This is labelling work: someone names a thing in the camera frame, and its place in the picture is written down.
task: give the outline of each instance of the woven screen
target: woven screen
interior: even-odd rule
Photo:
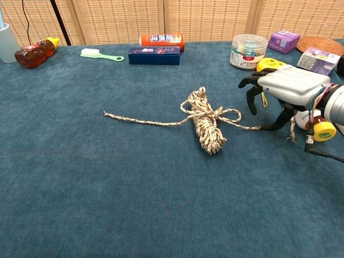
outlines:
[[[77,34],[77,30],[74,24],[74,23],[78,23],[78,21],[76,17],[75,17],[76,20],[72,19],[72,15],[74,14],[72,10],[74,8],[73,1],[72,0],[55,0],[55,1],[59,8],[59,12],[63,20],[64,27],[66,28],[66,31],[68,33],[70,43],[72,45],[80,45],[81,42],[80,42],[79,37],[82,38],[82,36]]]
[[[20,46],[28,46],[27,21],[25,19],[21,0],[1,1],[3,16],[10,24]],[[25,12],[30,22],[31,43],[47,37],[60,38],[60,45],[66,45],[59,22],[49,0],[24,1]]]
[[[344,0],[264,0],[254,33],[269,38],[285,29],[300,35],[344,38]]]
[[[138,43],[163,33],[162,0],[73,0],[88,45]]]
[[[165,0],[166,32],[186,41],[227,41],[250,32],[253,0]]]

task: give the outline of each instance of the yellow component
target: yellow component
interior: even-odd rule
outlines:
[[[327,57],[324,55],[316,55],[316,58],[323,59],[323,60],[327,59]]]
[[[257,65],[257,71],[261,71],[265,68],[274,68],[278,69],[279,67],[285,66],[286,63],[283,63],[281,61],[278,61],[273,58],[263,58],[262,60],[259,61]]]
[[[260,60],[260,62],[257,65],[257,71],[264,70],[265,68],[274,68],[277,69],[279,67],[285,66],[286,63],[283,63],[281,61],[278,61],[273,58],[263,58]],[[262,101],[263,101],[263,107],[267,108],[268,107],[268,100],[264,94],[264,92],[261,93],[262,96]]]
[[[334,137],[337,130],[331,122],[321,122],[314,125],[314,140],[327,141]]]
[[[268,107],[268,100],[267,100],[264,92],[261,93],[261,96],[262,96],[262,101],[263,101],[263,107],[267,108]]]
[[[46,38],[45,40],[49,40],[51,43],[54,44],[54,47],[55,49],[57,49],[57,47],[59,46],[59,42],[60,42],[60,39],[59,38],[52,38],[52,37],[49,37],[49,38]]]

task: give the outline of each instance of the orange can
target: orange can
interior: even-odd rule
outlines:
[[[181,33],[178,34],[145,34],[139,39],[141,47],[181,47],[181,51],[184,51],[184,36]]]

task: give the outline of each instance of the braided rope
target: braided rope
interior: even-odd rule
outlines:
[[[189,103],[191,105],[191,110],[186,110],[184,108],[185,104]],[[241,113],[236,109],[223,109],[220,106],[218,109],[213,110],[208,103],[206,91],[204,87],[199,88],[198,91],[192,92],[188,99],[185,100],[181,104],[181,110],[188,114],[186,118],[179,122],[173,123],[162,123],[156,121],[146,121],[146,120],[137,120],[135,118],[129,117],[122,117],[115,114],[109,114],[105,111],[103,115],[106,117],[111,117],[113,119],[122,120],[122,121],[130,121],[139,124],[148,124],[148,125],[159,125],[159,126],[175,126],[175,125],[183,125],[189,119],[192,119],[195,123],[196,127],[196,134],[199,137],[199,142],[203,149],[205,149],[209,154],[215,154],[216,152],[220,151],[223,144],[227,141],[226,138],[223,137],[222,132],[219,128],[217,128],[216,120],[220,120],[222,122],[228,123],[230,125],[234,125],[236,127],[245,129],[245,130],[260,130],[260,126],[242,126],[236,124],[241,120]],[[221,115],[229,112],[235,112],[238,115],[236,120],[232,120],[229,118],[221,117]]]
[[[290,119],[290,137],[287,138],[287,140],[291,140],[292,142],[296,142],[296,135],[295,135],[295,117],[292,117]]]

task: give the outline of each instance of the purple box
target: purple box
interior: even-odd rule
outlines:
[[[300,37],[300,35],[286,30],[275,32],[271,35],[268,48],[271,48],[283,54],[288,54],[290,51],[296,48],[296,44],[299,41]]]
[[[329,75],[339,59],[338,55],[310,47],[302,54],[297,66],[318,74]]]

